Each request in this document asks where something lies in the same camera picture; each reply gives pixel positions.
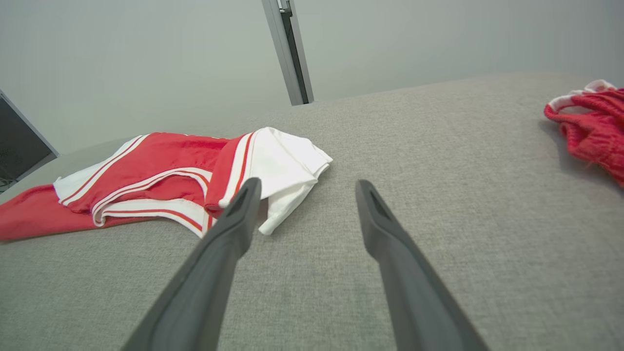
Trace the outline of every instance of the gray fabric surface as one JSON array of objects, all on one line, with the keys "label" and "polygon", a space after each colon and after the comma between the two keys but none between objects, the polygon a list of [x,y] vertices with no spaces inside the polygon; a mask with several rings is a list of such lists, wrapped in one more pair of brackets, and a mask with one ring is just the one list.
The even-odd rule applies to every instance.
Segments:
[{"label": "gray fabric surface", "polygon": [[[354,184],[368,179],[493,350],[624,349],[622,191],[568,156],[542,115],[588,79],[486,77],[298,106],[172,132],[263,126],[334,158],[238,264],[222,349],[394,347]],[[0,197],[107,157],[62,156]],[[198,239],[169,220],[0,244],[0,349],[117,349]]]}]

